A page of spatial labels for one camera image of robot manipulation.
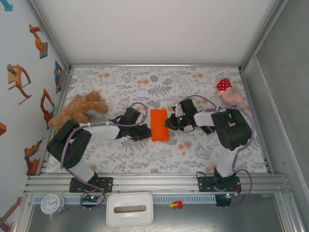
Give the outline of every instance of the teddy bear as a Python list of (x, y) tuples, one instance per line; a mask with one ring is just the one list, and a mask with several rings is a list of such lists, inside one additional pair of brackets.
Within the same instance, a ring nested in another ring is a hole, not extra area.
[(241, 97), (240, 92), (231, 85), (231, 82), (225, 78), (216, 84), (217, 97), (222, 98), (222, 100), (229, 105), (236, 105), (237, 103), (243, 103), (244, 99)]
[(108, 112), (106, 100), (101, 99), (99, 92), (92, 91), (86, 96), (77, 94), (56, 117), (49, 120), (48, 125), (59, 131), (70, 119), (74, 119), (79, 123), (88, 123), (88, 117), (85, 115), (88, 110), (95, 110), (101, 114)]

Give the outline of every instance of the white alarm clock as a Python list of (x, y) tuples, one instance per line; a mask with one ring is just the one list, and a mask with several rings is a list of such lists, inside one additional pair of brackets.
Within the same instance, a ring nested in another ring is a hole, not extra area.
[(42, 212), (50, 214), (51, 219), (53, 214), (59, 213), (62, 209), (64, 209), (64, 198), (60, 194), (49, 194), (41, 202)]

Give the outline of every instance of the patterned mat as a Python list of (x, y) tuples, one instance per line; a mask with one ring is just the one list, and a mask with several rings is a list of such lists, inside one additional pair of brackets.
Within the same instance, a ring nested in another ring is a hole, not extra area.
[[(106, 98), (109, 111), (105, 115), (89, 111), (91, 123), (104, 122), (125, 112), (134, 102), (149, 109), (167, 109), (186, 96), (202, 95), (218, 106), (225, 104), (216, 97), (215, 83), (228, 78), (245, 99), (239, 107), (250, 113), (237, 68), (197, 67), (97, 67), (75, 68), (67, 94), (67, 105), (76, 94), (97, 90)], [(198, 110), (211, 108), (205, 100), (193, 98)], [(150, 117), (146, 119), (150, 127)], [(217, 165), (221, 144), (216, 133), (207, 135), (201, 129), (190, 133), (170, 131), (169, 142), (151, 139), (133, 142), (127, 138), (89, 144), (83, 158), (97, 173), (196, 173), (212, 172)], [(257, 138), (239, 155), (237, 169), (264, 173), (266, 168)], [(60, 173), (59, 162), (50, 157), (48, 173)]]

